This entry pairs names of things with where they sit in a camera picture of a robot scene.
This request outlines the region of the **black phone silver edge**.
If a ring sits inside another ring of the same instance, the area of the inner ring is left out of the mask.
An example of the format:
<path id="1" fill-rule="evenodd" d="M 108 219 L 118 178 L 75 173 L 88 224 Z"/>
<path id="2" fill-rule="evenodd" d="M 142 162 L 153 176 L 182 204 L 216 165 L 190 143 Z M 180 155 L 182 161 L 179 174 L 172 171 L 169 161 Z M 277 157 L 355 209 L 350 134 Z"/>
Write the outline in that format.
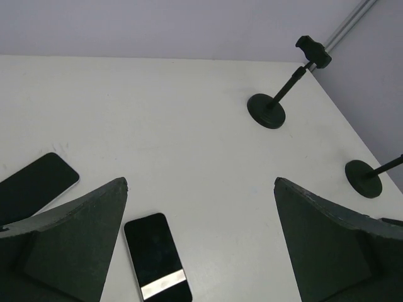
<path id="1" fill-rule="evenodd" d="M 165 215 L 138 218 L 127 222 L 123 229 L 142 301 L 192 301 Z"/>

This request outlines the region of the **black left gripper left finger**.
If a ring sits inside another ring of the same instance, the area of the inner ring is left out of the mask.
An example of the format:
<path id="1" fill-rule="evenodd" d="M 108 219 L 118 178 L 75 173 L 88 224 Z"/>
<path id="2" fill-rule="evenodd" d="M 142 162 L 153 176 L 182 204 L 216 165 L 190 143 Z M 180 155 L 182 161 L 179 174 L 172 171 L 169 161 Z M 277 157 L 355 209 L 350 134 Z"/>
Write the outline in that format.
<path id="1" fill-rule="evenodd" d="M 99 301 L 128 196 L 124 177 L 1 227 L 1 301 Z"/>

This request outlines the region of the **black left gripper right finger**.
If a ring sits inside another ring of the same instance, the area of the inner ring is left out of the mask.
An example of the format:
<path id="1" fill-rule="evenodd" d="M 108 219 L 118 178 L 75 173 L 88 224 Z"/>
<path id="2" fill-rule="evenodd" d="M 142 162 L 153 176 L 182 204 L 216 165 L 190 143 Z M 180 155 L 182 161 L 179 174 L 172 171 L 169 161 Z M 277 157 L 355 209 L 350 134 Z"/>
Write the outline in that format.
<path id="1" fill-rule="evenodd" d="M 302 301 L 402 301 L 402 222 L 374 219 L 275 181 L 274 195 Z"/>

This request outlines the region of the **black phone stand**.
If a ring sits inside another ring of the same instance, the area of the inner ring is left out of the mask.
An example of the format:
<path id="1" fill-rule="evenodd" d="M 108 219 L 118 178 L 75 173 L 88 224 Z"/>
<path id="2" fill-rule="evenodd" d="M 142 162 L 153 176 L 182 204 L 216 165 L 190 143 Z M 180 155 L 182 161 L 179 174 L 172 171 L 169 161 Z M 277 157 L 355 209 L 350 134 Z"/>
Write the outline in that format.
<path id="1" fill-rule="evenodd" d="M 362 160 L 351 160 L 344 166 L 349 184 L 363 197 L 373 199 L 382 193 L 382 182 L 379 175 L 402 164 L 402 155 L 374 169 Z"/>
<path id="2" fill-rule="evenodd" d="M 323 44 L 313 40 L 308 35 L 301 36 L 295 46 L 303 51 L 308 62 L 298 67 L 274 97 L 267 94 L 255 94 L 247 101 L 247 110 L 253 120 L 265 128 L 279 129 L 284 124 L 286 113 L 280 101 L 305 75 L 307 70 L 313 65 L 318 69 L 324 69 L 332 60 Z"/>

